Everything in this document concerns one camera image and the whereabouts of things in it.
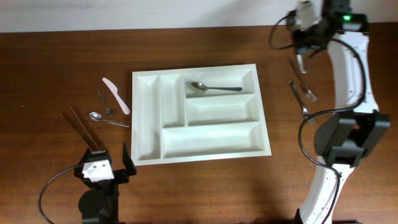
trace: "cutlery organizer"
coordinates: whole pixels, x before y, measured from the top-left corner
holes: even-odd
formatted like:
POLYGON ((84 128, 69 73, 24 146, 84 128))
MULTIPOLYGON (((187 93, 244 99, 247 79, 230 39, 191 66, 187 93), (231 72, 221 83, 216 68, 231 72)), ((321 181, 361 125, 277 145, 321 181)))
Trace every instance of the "cutlery organizer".
POLYGON ((133 72, 131 151, 137 166, 270 156, 256 65, 133 72))

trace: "spoon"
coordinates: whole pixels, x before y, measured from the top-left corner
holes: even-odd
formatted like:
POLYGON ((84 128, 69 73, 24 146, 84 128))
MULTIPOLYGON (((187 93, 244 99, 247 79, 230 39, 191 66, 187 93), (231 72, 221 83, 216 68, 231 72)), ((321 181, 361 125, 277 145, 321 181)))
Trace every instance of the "spoon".
POLYGON ((195 93, 205 93, 207 90, 242 91, 242 87, 207 87, 200 82, 187 82, 187 85, 195 93))
POLYGON ((105 115, 106 116, 111 116, 112 115, 112 110, 108 107, 108 104, 106 103, 105 97, 102 95, 100 90, 97 90, 99 97, 101 97, 102 103, 105 106, 105 115))
POLYGON ((93 121, 106 121, 106 122, 111 123, 111 124, 116 124, 116 125, 120 125, 120 126, 127 127, 127 128, 130 127, 130 125, 128 125, 128 124, 123 124, 123 123, 120 123, 120 122, 117 122, 117 121, 111 121, 111 120, 103 119, 102 116, 99 113, 97 113, 97 112, 91 112, 89 114, 89 116, 90 116, 90 118, 93 121))

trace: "fork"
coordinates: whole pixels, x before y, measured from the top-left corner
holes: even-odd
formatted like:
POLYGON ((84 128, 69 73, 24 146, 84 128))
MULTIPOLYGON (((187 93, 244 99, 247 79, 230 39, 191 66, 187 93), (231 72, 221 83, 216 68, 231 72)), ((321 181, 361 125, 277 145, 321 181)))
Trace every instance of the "fork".
POLYGON ((307 83, 303 80, 303 78, 300 76, 299 71, 297 71, 296 67, 294 66, 292 59, 289 58, 289 64, 292 67, 294 73, 296 74, 298 80, 300 80, 300 86, 301 90, 305 93, 305 95, 310 98, 313 102, 316 102, 318 98, 311 93, 311 91, 308 89, 307 83))
MULTIPOLYGON (((298 103, 301 106, 301 109, 303 110, 303 117, 304 119, 306 119, 307 117, 309 117, 311 115, 311 113, 308 111, 308 109, 304 106, 304 102, 303 99, 301 99, 301 96, 299 94, 299 91, 297 91, 296 86, 294 85, 294 82, 292 80, 288 81, 290 88, 292 89, 294 96, 296 97, 298 103)), ((315 120, 313 118, 309 119, 308 122, 310 124, 317 124, 317 122, 315 122, 315 120)))

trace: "white plastic knife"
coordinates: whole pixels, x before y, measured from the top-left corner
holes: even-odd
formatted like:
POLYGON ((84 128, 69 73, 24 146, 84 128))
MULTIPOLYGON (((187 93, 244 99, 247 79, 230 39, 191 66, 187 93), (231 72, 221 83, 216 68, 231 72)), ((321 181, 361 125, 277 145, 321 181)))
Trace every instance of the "white plastic knife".
POLYGON ((102 81, 105 82, 105 84, 108 86, 108 88, 113 93, 114 97, 116 98, 116 100, 118 101, 120 107, 122 108, 123 113, 124 114, 129 114, 131 111, 130 111, 129 107, 127 106, 127 104, 125 104, 125 102, 122 100, 122 98, 120 98, 120 96, 118 95, 118 88, 116 87, 116 85, 114 85, 107 78, 102 78, 102 81))

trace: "wooden table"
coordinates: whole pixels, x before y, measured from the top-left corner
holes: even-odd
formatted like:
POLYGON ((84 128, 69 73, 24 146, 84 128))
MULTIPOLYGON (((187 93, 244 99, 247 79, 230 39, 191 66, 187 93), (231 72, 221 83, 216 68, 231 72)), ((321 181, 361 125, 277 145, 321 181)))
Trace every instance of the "wooden table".
MULTIPOLYGON (((369 67, 374 96, 391 128, 346 182, 335 220, 365 223, 398 220, 398 24, 372 24, 369 67)), ((74 120, 73 106, 100 147, 123 167, 122 144, 131 130, 96 123, 103 111, 100 89, 113 119, 131 122, 101 81, 112 80, 131 106, 131 72, 255 63, 272 156, 140 166, 120 185, 119 219, 126 223, 258 223, 293 218, 307 196, 315 165, 300 152, 300 108, 287 84, 294 79, 286 56, 270 50, 270 27, 107 30, 0 34, 0 219, 1 223, 44 223, 37 199, 46 181, 77 164, 86 147, 59 114, 74 120)), ((289 43, 285 29, 276 43, 289 43)), ((323 52, 305 59, 305 75, 320 99, 310 111, 334 107, 330 59, 323 52)), ((327 117, 317 119, 322 123, 327 117)), ((305 129, 314 156, 315 127, 305 129)), ((55 223, 79 223, 77 203, 88 190, 72 174, 57 179, 43 207, 55 223)))

